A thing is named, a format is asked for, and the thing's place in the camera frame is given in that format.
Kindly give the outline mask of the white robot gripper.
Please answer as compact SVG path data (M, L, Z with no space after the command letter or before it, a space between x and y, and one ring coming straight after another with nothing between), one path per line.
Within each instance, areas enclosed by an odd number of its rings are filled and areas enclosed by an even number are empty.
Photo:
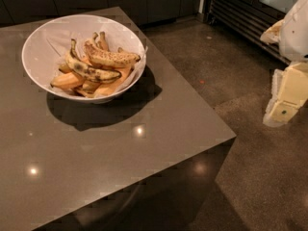
M308 0L297 0L285 15L270 26L260 41L279 41L280 54L293 62L308 61ZM308 64L291 63L272 76L271 99L263 117L268 127L287 124L308 100Z

